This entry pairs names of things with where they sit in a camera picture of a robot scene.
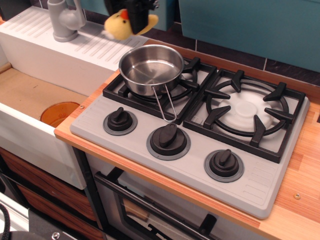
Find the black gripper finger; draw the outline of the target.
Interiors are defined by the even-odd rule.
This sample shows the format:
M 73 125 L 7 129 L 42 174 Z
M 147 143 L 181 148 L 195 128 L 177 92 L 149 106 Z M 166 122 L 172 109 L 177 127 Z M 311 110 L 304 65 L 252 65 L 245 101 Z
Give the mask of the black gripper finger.
M 132 32 L 136 35 L 149 23 L 149 10 L 159 7 L 158 0 L 127 0 L 126 9 L 131 24 Z
M 104 0 L 104 5 L 110 16 L 125 8 L 124 0 Z

